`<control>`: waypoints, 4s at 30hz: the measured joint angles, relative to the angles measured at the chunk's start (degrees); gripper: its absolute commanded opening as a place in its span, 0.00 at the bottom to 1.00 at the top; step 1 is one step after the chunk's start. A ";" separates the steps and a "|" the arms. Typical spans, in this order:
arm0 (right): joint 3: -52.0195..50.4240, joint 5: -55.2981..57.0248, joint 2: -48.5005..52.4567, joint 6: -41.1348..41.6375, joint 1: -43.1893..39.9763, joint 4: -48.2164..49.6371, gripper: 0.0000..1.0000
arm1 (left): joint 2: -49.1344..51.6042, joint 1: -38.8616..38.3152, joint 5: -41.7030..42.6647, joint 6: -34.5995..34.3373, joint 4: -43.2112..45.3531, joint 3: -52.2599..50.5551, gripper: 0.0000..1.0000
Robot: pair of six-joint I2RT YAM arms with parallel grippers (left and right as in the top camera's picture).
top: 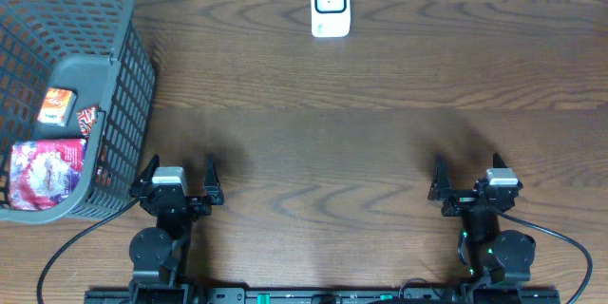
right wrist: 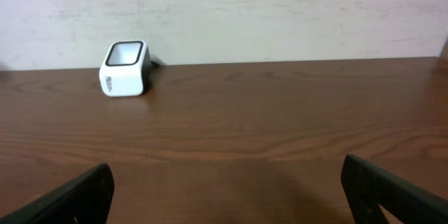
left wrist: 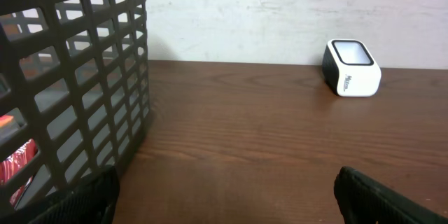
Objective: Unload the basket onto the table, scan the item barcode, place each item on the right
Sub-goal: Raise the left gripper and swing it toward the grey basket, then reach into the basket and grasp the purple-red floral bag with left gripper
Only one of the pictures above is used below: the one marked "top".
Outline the small orange snack packet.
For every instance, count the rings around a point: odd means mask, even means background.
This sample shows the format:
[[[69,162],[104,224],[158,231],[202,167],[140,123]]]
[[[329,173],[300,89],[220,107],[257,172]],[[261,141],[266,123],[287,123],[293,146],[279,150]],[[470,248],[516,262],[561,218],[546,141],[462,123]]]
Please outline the small orange snack packet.
[[[41,124],[66,126],[77,100],[77,94],[64,88],[50,87],[47,90],[37,121]]]

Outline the red purple snack bag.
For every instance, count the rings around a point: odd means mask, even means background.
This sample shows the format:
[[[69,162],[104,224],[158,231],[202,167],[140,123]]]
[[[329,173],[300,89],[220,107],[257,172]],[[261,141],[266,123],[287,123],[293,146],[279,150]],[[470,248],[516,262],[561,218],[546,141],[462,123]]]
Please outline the red purple snack bag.
[[[67,199],[84,171],[86,139],[17,142],[10,151],[9,204],[42,211]]]

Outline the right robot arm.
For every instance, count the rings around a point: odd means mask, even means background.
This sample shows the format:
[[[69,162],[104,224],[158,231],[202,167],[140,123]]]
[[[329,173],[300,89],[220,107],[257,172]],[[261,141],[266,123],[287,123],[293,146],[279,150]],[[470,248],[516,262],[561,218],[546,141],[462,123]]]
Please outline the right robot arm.
[[[522,188],[499,154],[493,155],[485,176],[467,190],[455,189],[447,163],[436,159],[427,198],[442,203],[444,217],[461,219],[458,255],[469,267],[471,279],[459,286],[456,295],[465,303],[523,301],[520,290],[530,280],[536,242],[520,231],[503,231],[499,223],[499,215],[515,205]]]

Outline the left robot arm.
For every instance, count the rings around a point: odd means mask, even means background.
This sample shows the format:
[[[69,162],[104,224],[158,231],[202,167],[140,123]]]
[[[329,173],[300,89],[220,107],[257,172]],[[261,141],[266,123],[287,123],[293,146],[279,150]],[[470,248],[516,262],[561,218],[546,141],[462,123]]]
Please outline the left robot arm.
[[[188,196],[186,188],[184,169],[161,167],[159,156],[132,184],[130,195],[156,219],[156,225],[142,229],[129,244],[133,278],[126,301],[130,304],[207,301],[205,291],[185,275],[185,269],[194,222],[224,203],[213,157],[204,172],[204,194]]]

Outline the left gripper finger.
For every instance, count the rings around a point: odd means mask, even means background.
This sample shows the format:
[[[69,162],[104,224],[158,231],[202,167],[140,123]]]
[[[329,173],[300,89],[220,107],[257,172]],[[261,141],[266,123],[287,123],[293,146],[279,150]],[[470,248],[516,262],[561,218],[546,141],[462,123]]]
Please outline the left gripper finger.
[[[218,195],[220,192],[219,178],[217,176],[214,156],[212,154],[207,158],[203,188],[207,195]]]
[[[144,170],[141,172],[141,183],[149,183],[152,181],[154,173],[157,168],[160,166],[160,157],[158,154],[155,154]]]

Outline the red orange patterned snack packet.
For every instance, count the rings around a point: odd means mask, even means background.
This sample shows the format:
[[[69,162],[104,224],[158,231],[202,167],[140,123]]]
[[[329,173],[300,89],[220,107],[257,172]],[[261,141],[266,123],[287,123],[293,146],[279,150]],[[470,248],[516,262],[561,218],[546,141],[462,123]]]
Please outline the red orange patterned snack packet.
[[[77,112],[77,120],[80,131],[85,138],[91,134],[93,125],[97,122],[97,113],[99,107],[97,105],[85,107]]]

